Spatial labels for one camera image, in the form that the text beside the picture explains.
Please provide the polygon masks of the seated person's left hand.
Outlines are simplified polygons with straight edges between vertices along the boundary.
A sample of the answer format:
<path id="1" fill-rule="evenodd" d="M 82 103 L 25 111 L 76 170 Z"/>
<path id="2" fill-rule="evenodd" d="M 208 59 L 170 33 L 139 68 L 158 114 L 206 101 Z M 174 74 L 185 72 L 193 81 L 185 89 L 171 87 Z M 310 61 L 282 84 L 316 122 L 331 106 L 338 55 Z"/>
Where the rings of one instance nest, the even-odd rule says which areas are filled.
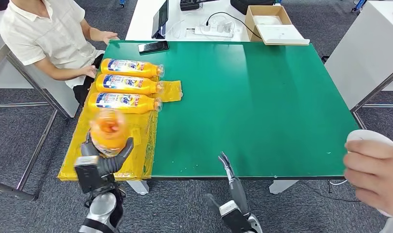
<path id="1" fill-rule="evenodd" d="M 102 41 L 103 41 L 105 44 L 107 44 L 107 45 L 110 43 L 110 41 L 113 41 L 113 40 L 120 40 L 120 39 L 118 38 L 118 34 L 117 34 L 117 33 L 114 33 L 114 32 L 102 31 L 102 32 L 101 32 L 101 36 L 102 36 Z"/>

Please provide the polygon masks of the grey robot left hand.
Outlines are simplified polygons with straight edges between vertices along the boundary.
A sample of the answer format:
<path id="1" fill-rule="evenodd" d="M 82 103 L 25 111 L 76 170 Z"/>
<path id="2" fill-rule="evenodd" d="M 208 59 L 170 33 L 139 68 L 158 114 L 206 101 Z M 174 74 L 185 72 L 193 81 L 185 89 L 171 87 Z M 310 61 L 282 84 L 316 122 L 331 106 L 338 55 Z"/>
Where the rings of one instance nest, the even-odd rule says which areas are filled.
<path id="1" fill-rule="evenodd" d="M 101 156 L 99 150 L 94 146 L 90 133 L 81 144 L 81 156 L 77 158 L 75 166 L 92 165 L 97 169 L 99 176 L 105 176 L 118 172 L 134 148 L 134 138 L 129 137 L 125 147 L 113 157 Z"/>

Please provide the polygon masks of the seated person's right hand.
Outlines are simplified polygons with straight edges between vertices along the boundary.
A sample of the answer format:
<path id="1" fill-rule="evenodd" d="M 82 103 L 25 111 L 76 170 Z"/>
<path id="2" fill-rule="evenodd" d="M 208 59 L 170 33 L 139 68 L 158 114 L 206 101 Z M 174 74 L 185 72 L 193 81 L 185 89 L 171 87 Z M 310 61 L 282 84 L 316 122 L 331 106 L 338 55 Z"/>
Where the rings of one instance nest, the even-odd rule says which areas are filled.
<path id="1" fill-rule="evenodd" d="M 86 67 L 83 67 L 83 68 L 79 69 L 79 72 L 82 75 L 86 75 L 86 76 L 91 77 L 91 78 L 95 78 L 96 77 L 97 71 L 98 71 L 98 69 L 95 66 L 93 66 L 93 65 L 86 66 Z"/>

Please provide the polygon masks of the operator's hand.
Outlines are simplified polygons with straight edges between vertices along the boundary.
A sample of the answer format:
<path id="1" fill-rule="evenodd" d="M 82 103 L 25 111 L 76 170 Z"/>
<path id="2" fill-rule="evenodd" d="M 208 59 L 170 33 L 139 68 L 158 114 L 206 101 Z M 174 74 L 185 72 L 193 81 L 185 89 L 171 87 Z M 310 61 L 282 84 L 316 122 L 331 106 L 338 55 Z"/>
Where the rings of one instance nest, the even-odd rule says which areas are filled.
<path id="1" fill-rule="evenodd" d="M 393 216 L 393 146 L 374 140 L 345 144 L 344 177 L 363 203 Z"/>

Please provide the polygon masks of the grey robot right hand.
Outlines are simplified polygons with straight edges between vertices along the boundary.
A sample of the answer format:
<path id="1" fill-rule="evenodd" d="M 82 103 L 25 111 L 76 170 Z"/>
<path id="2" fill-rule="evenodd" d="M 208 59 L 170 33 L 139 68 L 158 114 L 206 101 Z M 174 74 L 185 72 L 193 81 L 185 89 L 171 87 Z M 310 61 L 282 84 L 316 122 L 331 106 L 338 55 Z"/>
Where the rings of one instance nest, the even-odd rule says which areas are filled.
<path id="1" fill-rule="evenodd" d="M 244 191 L 243 185 L 240 179 L 235 175 L 234 170 L 229 161 L 229 158 L 226 156 L 226 154 L 223 151 L 220 152 L 218 159 L 222 163 L 224 170 L 227 174 L 227 178 L 229 182 L 229 190 L 232 200 L 240 208 L 242 215 L 246 219 L 248 219 L 250 215 L 250 208 L 247 204 L 246 193 Z"/>

